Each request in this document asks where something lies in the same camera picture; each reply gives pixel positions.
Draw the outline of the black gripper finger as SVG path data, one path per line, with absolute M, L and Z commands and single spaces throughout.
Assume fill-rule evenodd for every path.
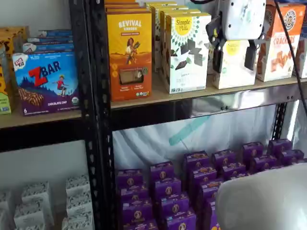
M 221 73 L 224 55 L 223 47 L 226 43 L 226 39 L 223 35 L 221 14 L 217 15 L 217 17 L 206 25 L 206 31 L 209 41 L 213 46 L 213 70 L 217 73 Z
M 257 71 L 258 61 L 266 55 L 266 40 L 264 37 L 259 37 L 248 42 L 244 65 L 249 70 Z

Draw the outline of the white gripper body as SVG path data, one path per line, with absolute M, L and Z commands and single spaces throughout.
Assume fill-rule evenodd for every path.
M 265 0 L 220 0 L 218 12 L 226 40 L 254 40 L 260 37 L 266 10 Z

